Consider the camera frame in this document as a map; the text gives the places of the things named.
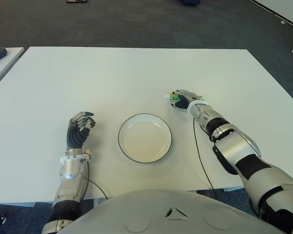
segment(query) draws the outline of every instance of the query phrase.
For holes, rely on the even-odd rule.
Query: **robot forearm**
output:
[[[82,152],[90,128],[95,124],[91,113],[80,112],[74,116],[67,131],[67,150],[61,158],[61,185],[56,193],[48,222],[42,234],[55,234],[81,215],[81,202],[87,190],[90,151]]]
[[[207,103],[188,108],[214,143],[213,151],[226,171],[239,175],[260,219],[286,233],[293,230],[293,178],[260,157],[255,142]]]

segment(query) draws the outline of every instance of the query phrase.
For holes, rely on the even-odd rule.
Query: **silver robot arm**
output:
[[[293,178],[261,159],[255,142],[214,111],[202,96],[177,90],[171,105],[188,109],[209,136],[224,169],[239,175],[258,217],[286,233],[293,233]]]
[[[95,121],[90,112],[79,112],[70,121],[67,130],[67,149],[61,158],[63,164],[61,185],[56,193],[51,215],[42,234],[55,234],[81,215],[81,202],[88,187],[90,151],[82,151]]]

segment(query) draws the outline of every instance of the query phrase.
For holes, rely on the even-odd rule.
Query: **black cable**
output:
[[[104,195],[104,197],[106,198],[106,200],[108,200],[108,197],[106,196],[105,192],[100,188],[100,186],[97,185],[95,182],[93,182],[91,179],[89,179],[89,178],[90,178],[90,167],[89,167],[89,161],[87,161],[87,166],[88,166],[88,178],[84,176],[84,178],[87,180],[87,186],[86,186],[86,190],[85,190],[85,192],[84,192],[84,195],[85,195],[85,193],[86,193],[86,191],[87,191],[88,184],[89,184],[89,182],[90,182],[90,183],[94,184],[95,186],[97,186],[97,188],[100,189],[101,192],[103,193],[103,195]]]
[[[201,156],[200,156],[200,152],[199,152],[199,147],[198,147],[198,145],[197,145],[197,140],[196,140],[196,133],[195,133],[195,125],[194,125],[194,122],[195,122],[195,120],[194,120],[194,118],[193,118],[193,132],[194,132],[194,139],[195,139],[195,144],[196,144],[197,154],[198,154],[198,156],[199,156],[199,159],[200,159],[200,162],[201,162],[201,165],[202,165],[203,171],[204,171],[204,173],[205,173],[205,175],[206,175],[206,178],[207,178],[207,180],[209,181],[209,184],[210,184],[210,186],[211,186],[211,189],[212,189],[213,192],[214,192],[215,200],[217,200],[216,191],[215,191],[213,185],[211,184],[211,182],[210,182],[210,180],[209,180],[209,177],[208,177],[208,175],[207,175],[207,173],[206,173],[206,171],[205,171],[205,168],[204,168],[203,163],[202,163],[202,160],[201,160]]]
[[[86,192],[87,192],[87,189],[88,189],[88,185],[89,185],[89,177],[90,177],[90,167],[89,167],[89,161],[87,161],[87,168],[88,168],[88,179],[87,179],[87,185],[86,185],[86,188],[84,189],[84,194],[82,196],[82,199],[81,201],[84,199],[84,196],[86,195]]]
[[[251,211],[254,213],[254,215],[256,215],[259,218],[259,213],[255,210],[253,203],[252,203],[252,200],[250,198],[249,198],[249,206],[250,206]]]

